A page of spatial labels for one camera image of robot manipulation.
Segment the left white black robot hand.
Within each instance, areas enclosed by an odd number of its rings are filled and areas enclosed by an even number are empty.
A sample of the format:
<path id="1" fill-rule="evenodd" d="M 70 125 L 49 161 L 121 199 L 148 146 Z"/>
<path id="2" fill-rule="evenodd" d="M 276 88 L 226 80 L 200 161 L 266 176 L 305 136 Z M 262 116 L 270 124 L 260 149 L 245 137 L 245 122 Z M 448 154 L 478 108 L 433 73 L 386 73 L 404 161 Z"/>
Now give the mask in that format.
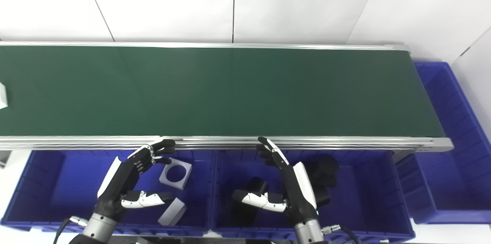
<path id="1" fill-rule="evenodd" d="M 118 223 L 128 209 L 156 207 L 172 203 L 176 196 L 172 192 L 136 191 L 134 188 L 140 175 L 154 164 L 171 164 L 170 158 L 163 154 L 172 154 L 175 141 L 163 139 L 143 145 L 134 151 L 125 161 L 115 159 L 115 167 L 108 171 L 99 190 L 94 208 L 97 219 L 110 219 Z"/>

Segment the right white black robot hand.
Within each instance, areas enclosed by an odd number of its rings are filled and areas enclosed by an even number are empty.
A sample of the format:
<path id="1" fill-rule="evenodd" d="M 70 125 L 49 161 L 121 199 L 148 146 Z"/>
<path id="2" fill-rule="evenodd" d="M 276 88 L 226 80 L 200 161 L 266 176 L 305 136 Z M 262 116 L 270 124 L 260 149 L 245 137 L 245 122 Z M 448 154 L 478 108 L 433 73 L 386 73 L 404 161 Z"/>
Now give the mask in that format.
<path id="1" fill-rule="evenodd" d="M 291 165 L 281 149 L 265 136 L 258 137 L 257 150 L 265 162 L 277 167 L 285 195 L 235 190 L 234 201 L 268 211 L 284 213 L 293 225 L 318 222 L 317 202 L 305 166 Z"/>

